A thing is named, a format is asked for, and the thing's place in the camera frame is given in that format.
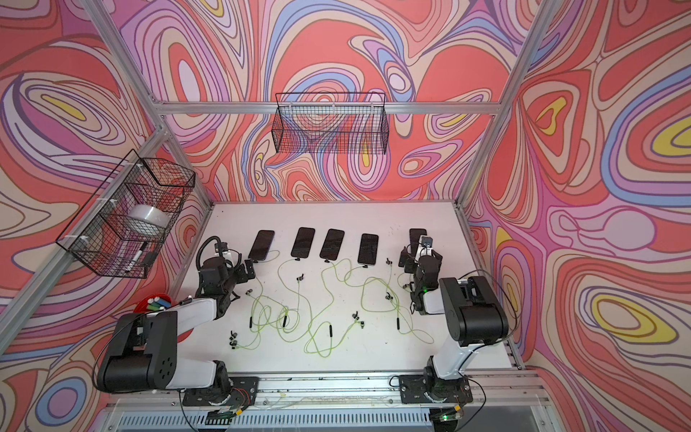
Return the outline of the blue phone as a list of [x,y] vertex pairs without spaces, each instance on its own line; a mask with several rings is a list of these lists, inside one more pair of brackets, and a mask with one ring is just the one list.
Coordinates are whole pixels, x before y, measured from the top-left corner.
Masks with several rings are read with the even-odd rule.
[[401,254],[399,255],[400,267],[405,267],[406,265],[410,265],[415,262],[417,257],[417,248],[419,247],[419,240],[422,236],[426,235],[428,235],[428,231],[426,229],[414,228],[408,231],[408,238],[410,239],[410,242],[408,243],[408,246],[405,246],[403,250],[401,250]]

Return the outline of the black phone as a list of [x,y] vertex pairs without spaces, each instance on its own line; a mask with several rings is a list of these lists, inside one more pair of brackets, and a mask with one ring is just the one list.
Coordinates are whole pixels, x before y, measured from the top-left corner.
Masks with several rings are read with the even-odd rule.
[[320,258],[325,261],[335,261],[345,237],[345,232],[338,229],[329,229],[320,250]]
[[379,245],[379,236],[376,234],[364,233],[358,250],[357,262],[363,266],[374,266],[376,264]]
[[248,259],[253,262],[265,261],[275,238],[274,230],[259,230],[248,254]]
[[309,257],[316,230],[314,228],[300,227],[298,229],[291,257],[295,259],[306,259]]

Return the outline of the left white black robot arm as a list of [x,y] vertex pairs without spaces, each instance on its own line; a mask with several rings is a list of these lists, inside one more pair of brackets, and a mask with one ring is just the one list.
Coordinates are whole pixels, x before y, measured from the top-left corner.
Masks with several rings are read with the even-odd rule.
[[224,257],[206,259],[198,268],[194,297],[162,311],[131,313],[118,320],[93,372],[95,388],[110,394],[154,390],[198,391],[218,400],[233,391],[225,363],[195,360],[178,353],[178,337],[222,318],[239,299],[237,284],[256,277],[250,259],[235,266]]

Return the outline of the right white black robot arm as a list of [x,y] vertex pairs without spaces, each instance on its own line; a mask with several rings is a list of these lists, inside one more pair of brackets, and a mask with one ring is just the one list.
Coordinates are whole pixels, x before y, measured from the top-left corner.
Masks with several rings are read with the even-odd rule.
[[473,400],[470,379],[464,374],[483,347],[509,335],[509,319],[484,276],[441,277],[442,257],[428,252],[417,257],[403,251],[399,266],[413,275],[410,284],[414,311],[442,315],[448,336],[421,374],[397,377],[404,404],[455,403]]

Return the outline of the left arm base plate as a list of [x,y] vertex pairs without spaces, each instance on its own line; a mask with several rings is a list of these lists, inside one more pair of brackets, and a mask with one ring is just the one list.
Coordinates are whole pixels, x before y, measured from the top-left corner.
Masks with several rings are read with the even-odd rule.
[[256,402],[258,384],[259,378],[256,376],[232,376],[225,383],[186,390],[183,394],[183,406],[246,409]]

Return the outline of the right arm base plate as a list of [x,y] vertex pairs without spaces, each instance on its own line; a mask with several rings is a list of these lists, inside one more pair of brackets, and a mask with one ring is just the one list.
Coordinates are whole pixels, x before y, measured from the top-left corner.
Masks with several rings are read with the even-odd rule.
[[397,380],[403,404],[453,403],[464,406],[473,402],[471,385],[466,377],[442,380],[422,374],[404,374]]

